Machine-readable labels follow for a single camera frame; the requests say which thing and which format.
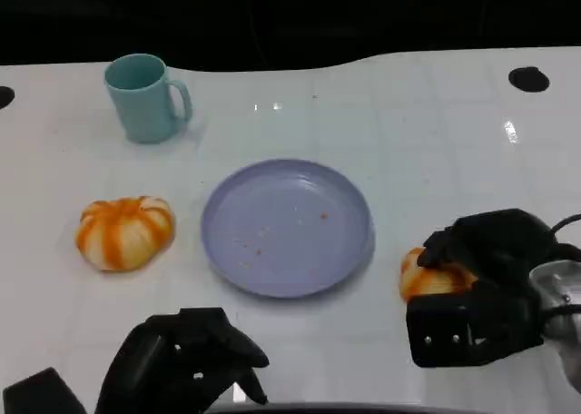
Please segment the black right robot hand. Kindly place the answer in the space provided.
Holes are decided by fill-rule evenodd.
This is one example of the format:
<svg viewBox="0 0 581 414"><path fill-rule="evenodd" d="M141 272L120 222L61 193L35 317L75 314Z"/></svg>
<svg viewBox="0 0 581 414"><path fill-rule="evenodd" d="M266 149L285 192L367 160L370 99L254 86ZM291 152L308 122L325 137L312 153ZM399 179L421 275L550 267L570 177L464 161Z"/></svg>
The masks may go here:
<svg viewBox="0 0 581 414"><path fill-rule="evenodd" d="M460 217L433 232L417 263L431 269L456 263L481 280L516 288L555 245L551 228L535 215L496 210Z"/></svg>

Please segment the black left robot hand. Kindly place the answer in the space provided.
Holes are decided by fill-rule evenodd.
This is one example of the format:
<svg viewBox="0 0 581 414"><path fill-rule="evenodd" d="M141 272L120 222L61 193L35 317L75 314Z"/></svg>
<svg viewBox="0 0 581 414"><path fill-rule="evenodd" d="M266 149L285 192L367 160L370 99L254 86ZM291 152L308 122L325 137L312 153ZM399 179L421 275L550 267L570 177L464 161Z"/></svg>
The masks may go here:
<svg viewBox="0 0 581 414"><path fill-rule="evenodd" d="M221 308L153 315L134 327L111 363L98 413L203 413L232 385L268 398L255 373L265 352Z"/></svg>

